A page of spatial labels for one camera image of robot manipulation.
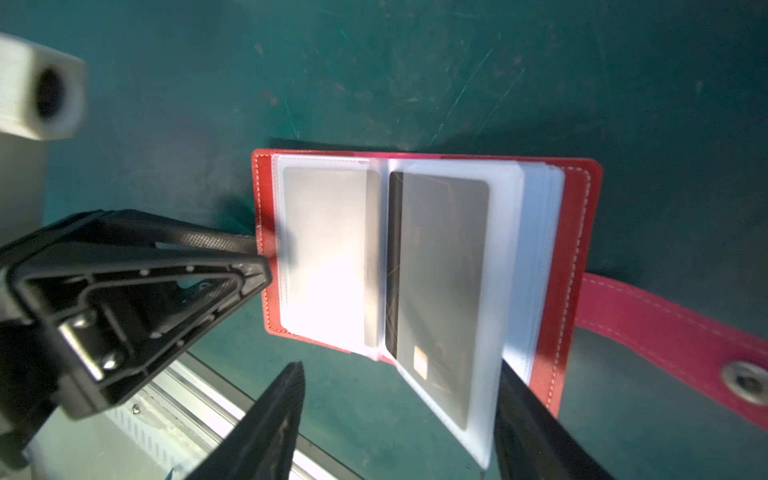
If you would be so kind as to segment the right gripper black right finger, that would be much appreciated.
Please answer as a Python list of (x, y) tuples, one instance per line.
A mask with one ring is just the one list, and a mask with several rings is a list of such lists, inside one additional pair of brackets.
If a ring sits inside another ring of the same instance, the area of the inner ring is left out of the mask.
[(494, 429), (502, 479), (610, 479), (545, 406), (503, 363)]

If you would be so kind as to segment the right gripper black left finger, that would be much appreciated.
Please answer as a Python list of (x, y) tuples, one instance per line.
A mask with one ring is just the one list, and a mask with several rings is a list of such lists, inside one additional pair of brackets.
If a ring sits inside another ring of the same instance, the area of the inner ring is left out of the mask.
[(305, 398), (303, 364), (288, 364), (190, 479), (287, 479)]

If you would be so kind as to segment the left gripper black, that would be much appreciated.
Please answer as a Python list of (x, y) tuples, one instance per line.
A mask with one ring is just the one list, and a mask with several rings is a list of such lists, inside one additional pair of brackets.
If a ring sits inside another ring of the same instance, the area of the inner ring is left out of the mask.
[(1, 248), (1, 466), (59, 407), (126, 401), (272, 281), (251, 236), (85, 212)]

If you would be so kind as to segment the red card holder wallet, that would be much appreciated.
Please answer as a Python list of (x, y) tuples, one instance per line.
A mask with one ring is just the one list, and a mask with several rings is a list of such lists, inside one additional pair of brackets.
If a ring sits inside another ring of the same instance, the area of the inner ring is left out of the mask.
[[(767, 345), (643, 290), (586, 272), (602, 181), (591, 159), (257, 150), (256, 238), (272, 282), (270, 334), (394, 366), (481, 467), (507, 363), (558, 421), (575, 327), (640, 354), (758, 426)], [(489, 186), (468, 421), (459, 428), (389, 353), (387, 252), (393, 172)]]

